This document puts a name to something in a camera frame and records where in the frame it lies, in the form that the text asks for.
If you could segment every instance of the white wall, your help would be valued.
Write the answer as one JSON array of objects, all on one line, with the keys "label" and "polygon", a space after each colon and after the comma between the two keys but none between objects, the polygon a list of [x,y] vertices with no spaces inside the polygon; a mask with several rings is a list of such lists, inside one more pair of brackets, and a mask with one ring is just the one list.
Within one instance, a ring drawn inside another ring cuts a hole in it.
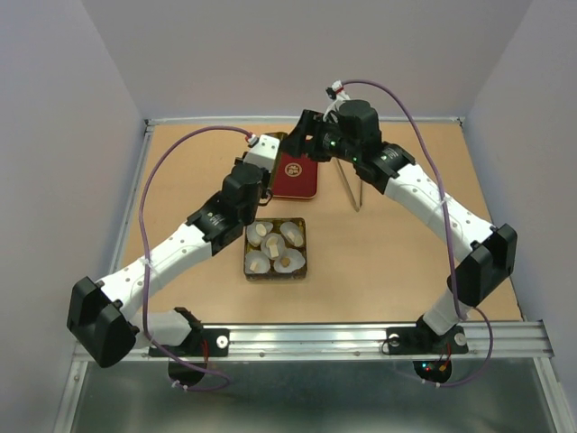
[{"label": "white wall", "polygon": [[493,218],[519,233],[521,308],[543,319],[577,415],[577,2],[535,0],[465,133]]},{"label": "white wall", "polygon": [[79,0],[0,2],[0,430],[51,431],[72,284],[105,272],[142,117]]},{"label": "white wall", "polygon": [[531,3],[83,1],[146,118],[298,115],[338,78],[380,80],[417,115],[464,115]]}]

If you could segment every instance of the wooden table surface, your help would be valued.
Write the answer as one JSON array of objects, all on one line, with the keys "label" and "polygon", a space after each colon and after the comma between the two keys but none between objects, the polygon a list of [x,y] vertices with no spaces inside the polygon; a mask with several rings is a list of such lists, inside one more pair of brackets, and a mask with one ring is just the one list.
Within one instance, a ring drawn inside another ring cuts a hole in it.
[{"label": "wooden table surface", "polygon": [[[203,125],[154,129],[144,175],[179,137]],[[256,134],[290,131],[291,124],[242,127]],[[457,124],[421,124],[447,191],[479,217],[489,219],[481,188]],[[432,172],[408,124],[383,124],[383,139],[398,143]],[[145,223],[151,245],[168,237],[217,192],[245,151],[241,135],[202,134],[165,161],[147,198]],[[345,164],[352,185],[353,169]],[[446,247],[416,217],[369,185],[357,213],[333,161],[319,164],[318,192],[309,201],[273,199],[258,217],[303,217],[307,223],[308,275],[300,282],[248,282],[243,275],[243,239],[172,281],[151,300],[151,311],[176,306],[205,322],[414,321],[446,290]],[[143,254],[133,216],[124,264]],[[482,304],[490,319],[519,320],[517,300],[505,281]]]}]

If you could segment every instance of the purple cable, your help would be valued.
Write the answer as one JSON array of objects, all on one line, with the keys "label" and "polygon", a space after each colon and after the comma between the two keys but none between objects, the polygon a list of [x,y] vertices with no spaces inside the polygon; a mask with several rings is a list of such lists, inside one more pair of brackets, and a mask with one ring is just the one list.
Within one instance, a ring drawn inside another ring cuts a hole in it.
[{"label": "purple cable", "polygon": [[343,86],[346,86],[348,84],[366,84],[381,89],[383,92],[387,93],[390,97],[392,97],[395,100],[398,107],[403,111],[403,113],[407,117],[407,120],[411,123],[411,126],[415,131],[415,135],[417,136],[418,143],[421,146],[421,150],[423,151],[426,160],[428,161],[429,165],[431,166],[431,169],[433,170],[433,173],[435,174],[436,184],[439,187],[439,198],[441,199],[442,204],[441,208],[443,210],[443,219],[444,219],[444,234],[447,242],[447,253],[449,254],[449,269],[451,272],[451,292],[453,293],[454,310],[456,311],[457,317],[460,320],[467,320],[467,317],[465,317],[462,314],[461,308],[459,307],[459,297],[457,295],[457,279],[455,277],[455,269],[454,269],[451,218],[449,217],[449,208],[447,206],[447,203],[446,201],[444,201],[443,179],[441,178],[441,173],[439,172],[439,169],[436,168],[435,162],[433,161],[433,158],[431,157],[429,150],[426,148],[425,140],[423,140],[423,136],[421,135],[421,132],[418,129],[417,123],[413,119],[413,116],[408,112],[405,105],[400,101],[400,99],[398,99],[398,97],[391,90],[377,83],[376,81],[371,81],[369,79],[347,79],[345,81],[342,81],[341,83],[343,84]]},{"label": "purple cable", "polygon": [[[443,209],[444,234],[445,234],[446,242],[447,242],[447,253],[449,255],[449,268],[451,271],[451,292],[453,293],[454,309],[457,313],[457,317],[460,320],[467,320],[467,317],[465,317],[462,314],[461,309],[459,307],[459,297],[457,294],[457,279],[455,277],[455,267],[454,267],[454,257],[453,257],[453,234],[451,233],[451,219],[449,217],[449,208],[447,207],[447,204],[444,201],[443,179],[441,178],[441,173],[439,172],[439,169],[436,168],[435,162],[433,161],[433,158],[431,157],[429,150],[426,148],[425,140],[423,140],[423,136],[421,135],[421,132],[418,129],[417,123],[413,119],[413,116],[408,112],[405,105],[401,102],[400,99],[398,99],[397,95],[395,95],[390,89],[386,88],[382,84],[377,83],[376,81],[369,80],[369,79],[347,79],[345,81],[341,81],[341,84],[343,86],[346,86],[348,84],[366,84],[368,86],[373,86],[375,88],[379,88],[380,90],[387,93],[390,97],[392,97],[395,100],[398,107],[403,111],[403,113],[407,117],[407,120],[411,123],[411,126],[413,127],[413,130],[415,131],[415,135],[417,136],[418,143],[421,146],[421,150],[423,151],[423,154],[425,155],[426,160],[428,161],[429,165],[431,166],[431,169],[433,170],[433,173],[435,174],[436,183],[437,183],[437,186],[439,187],[439,198],[441,199],[442,209]],[[485,370],[487,365],[489,364],[490,357],[493,353],[493,345],[494,345],[493,329],[492,329],[490,322],[489,322],[489,319],[487,318],[485,313],[483,313],[480,309],[478,309],[476,307],[473,307],[473,309],[475,309],[479,314],[481,314],[481,316],[483,317],[483,320],[487,324],[487,329],[489,330],[489,351],[487,352],[487,357],[485,358],[485,361],[483,362],[483,365],[481,366],[481,368],[479,370],[477,370],[475,373],[473,373],[472,375],[470,375],[469,377],[467,377],[465,379],[462,379],[461,381],[452,382],[452,383],[441,383],[440,386],[443,388],[453,388],[455,386],[464,385],[464,384],[472,381],[474,378],[478,377]]]},{"label": "purple cable", "polygon": [[151,187],[152,179],[154,175],[158,171],[161,164],[168,158],[168,156],[174,151],[177,147],[179,147],[183,142],[192,138],[196,135],[201,133],[206,133],[208,131],[233,131],[236,133],[244,134],[247,137],[251,137],[252,133],[242,129],[236,128],[234,126],[207,126],[205,128],[197,129],[196,131],[186,134],[184,137],[177,140],[174,144],[172,144],[167,151],[165,151],[154,168],[152,168],[151,174],[149,175],[146,183],[144,184],[144,188],[142,190],[142,197],[141,197],[141,204],[138,208],[138,224],[141,230],[142,236],[142,246],[144,247],[144,258],[146,262],[144,264],[144,282],[142,287],[142,328],[144,335],[151,341],[153,345],[155,345],[163,354],[165,354],[168,358],[172,359],[173,361],[177,362],[178,364],[187,367],[190,370],[194,370],[196,372],[201,372],[204,374],[210,374],[213,376],[218,376],[224,379],[224,382],[208,388],[188,388],[186,384],[176,383],[179,388],[184,389],[185,391],[195,391],[195,392],[203,392],[203,391],[217,391],[222,390],[226,386],[228,386],[231,382],[231,378],[224,373],[218,372],[216,370],[208,370],[206,368],[198,367],[197,365],[188,363],[183,359],[180,359],[178,356],[174,355],[170,350],[164,348],[161,344],[159,344],[151,335],[150,330],[148,329],[148,301],[149,301],[149,292],[150,292],[150,284],[151,284],[151,247],[148,242],[148,236],[146,234],[146,228],[144,226],[144,203],[146,202],[146,196],[148,195],[148,190]]}]

